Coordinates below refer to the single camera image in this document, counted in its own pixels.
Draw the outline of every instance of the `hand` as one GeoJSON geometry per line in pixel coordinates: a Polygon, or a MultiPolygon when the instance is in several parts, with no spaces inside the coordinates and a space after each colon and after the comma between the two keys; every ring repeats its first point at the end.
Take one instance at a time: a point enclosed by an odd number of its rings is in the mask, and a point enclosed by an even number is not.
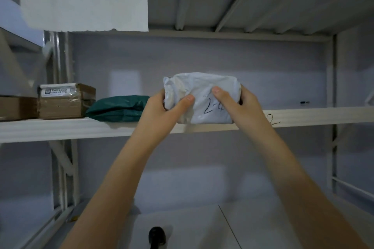
{"type": "Polygon", "coordinates": [[[256,139],[258,135],[261,135],[261,131],[268,131],[269,128],[272,129],[257,97],[243,85],[241,94],[242,105],[236,103],[228,92],[217,86],[212,88],[212,92],[216,99],[225,107],[237,127],[251,139],[256,139]]]}
{"type": "Polygon", "coordinates": [[[175,107],[166,111],[163,106],[165,90],[150,97],[140,117],[138,126],[131,138],[152,151],[171,132],[177,120],[194,103],[195,97],[188,95],[182,98],[175,107]]]}

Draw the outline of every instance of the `plastic mailer bag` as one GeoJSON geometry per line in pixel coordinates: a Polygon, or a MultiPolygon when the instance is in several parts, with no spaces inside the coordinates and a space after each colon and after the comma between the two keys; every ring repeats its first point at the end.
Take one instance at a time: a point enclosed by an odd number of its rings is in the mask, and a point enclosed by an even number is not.
{"type": "Polygon", "coordinates": [[[222,104],[214,97],[212,87],[228,91],[239,102],[241,85],[235,77],[206,73],[182,73],[164,78],[165,109],[172,109],[184,96],[192,94],[195,102],[180,117],[181,124],[231,124],[233,121],[222,104]]]}
{"type": "Polygon", "coordinates": [[[149,96],[112,96],[96,101],[86,116],[105,122],[137,122],[149,96]]]}

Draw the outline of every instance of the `small black object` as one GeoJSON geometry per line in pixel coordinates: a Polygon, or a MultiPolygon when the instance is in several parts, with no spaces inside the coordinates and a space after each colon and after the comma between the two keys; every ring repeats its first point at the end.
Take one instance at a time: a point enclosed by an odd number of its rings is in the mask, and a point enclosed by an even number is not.
{"type": "Polygon", "coordinates": [[[164,230],[159,226],[152,227],[148,233],[148,240],[151,249],[158,249],[160,245],[165,245],[166,235],[164,230]]]}

